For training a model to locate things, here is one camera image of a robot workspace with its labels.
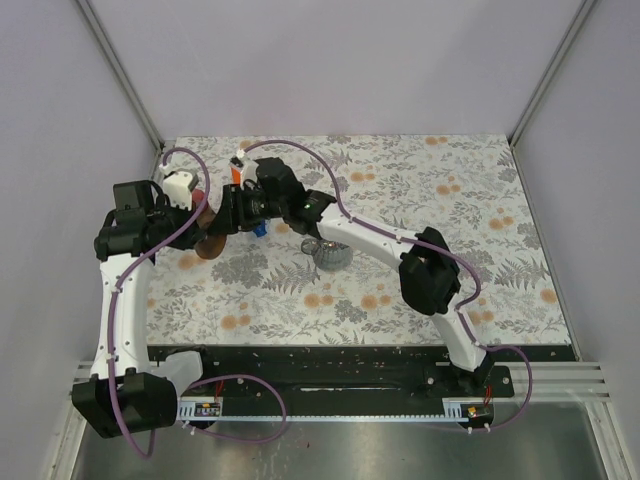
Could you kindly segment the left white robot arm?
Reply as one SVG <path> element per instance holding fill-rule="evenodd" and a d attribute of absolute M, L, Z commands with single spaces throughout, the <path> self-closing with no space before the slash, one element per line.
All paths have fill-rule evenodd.
<path fill-rule="evenodd" d="M 196 222 L 197 180 L 182 172 L 155 183 L 114 186 L 114 208 L 94 240 L 103 288 L 101 326 L 88 380 L 72 388 L 72 404 L 103 438 L 168 427 L 180 395 L 212 391 L 214 367 L 195 351 L 153 364 L 147 348 L 148 289 L 156 253 L 191 250 L 204 234 Z"/>

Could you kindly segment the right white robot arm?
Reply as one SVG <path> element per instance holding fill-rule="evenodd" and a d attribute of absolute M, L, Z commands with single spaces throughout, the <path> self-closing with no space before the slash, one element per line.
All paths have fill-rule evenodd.
<path fill-rule="evenodd" d="M 475 396 L 490 385 L 492 362 L 460 317 L 461 263 L 439 231 L 427 227 L 411 233 L 350 217 L 336 197 L 305 188 L 279 158 L 233 159 L 231 165 L 240 181 L 224 186 L 208 234 L 233 235 L 280 218 L 300 235 L 344 244 L 375 258 L 398 273 L 404 302 L 435 325 L 455 369 L 457 388 Z"/>

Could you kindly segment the grey glass coffee server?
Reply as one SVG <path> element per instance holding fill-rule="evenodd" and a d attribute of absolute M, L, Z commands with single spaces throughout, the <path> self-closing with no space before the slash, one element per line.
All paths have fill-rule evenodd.
<path fill-rule="evenodd" d="M 346 269 L 353 260 L 352 249 L 335 241 L 307 238 L 301 243 L 300 249 L 312 258 L 319 270 L 329 273 Z"/>

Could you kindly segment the blue ribbed cone dripper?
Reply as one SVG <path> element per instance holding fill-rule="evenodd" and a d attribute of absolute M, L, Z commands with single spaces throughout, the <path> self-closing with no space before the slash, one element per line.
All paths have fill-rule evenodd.
<path fill-rule="evenodd" d="M 253 229 L 253 233 L 258 237 L 264 237 L 268 233 L 268 222 L 262 221 L 256 228 Z"/>

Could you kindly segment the round wooden dripper base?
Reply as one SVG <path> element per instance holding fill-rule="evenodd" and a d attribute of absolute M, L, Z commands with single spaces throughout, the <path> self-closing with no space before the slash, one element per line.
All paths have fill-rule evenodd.
<path fill-rule="evenodd" d="M 213 210 L 207 210 L 201 213 L 196 220 L 200 230 L 204 233 L 204 238 L 196 243 L 194 250 L 204 260 L 213 260 L 219 257 L 226 244 L 226 235 L 208 232 L 208 228 L 215 217 L 216 214 Z"/>

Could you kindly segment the coffee filter paper box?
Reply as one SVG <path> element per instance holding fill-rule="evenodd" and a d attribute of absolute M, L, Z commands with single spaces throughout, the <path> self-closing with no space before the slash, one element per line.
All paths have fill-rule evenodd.
<path fill-rule="evenodd" d="M 231 179 L 234 185 L 241 185 L 243 183 L 243 169 L 244 164 L 242 162 L 230 163 Z"/>

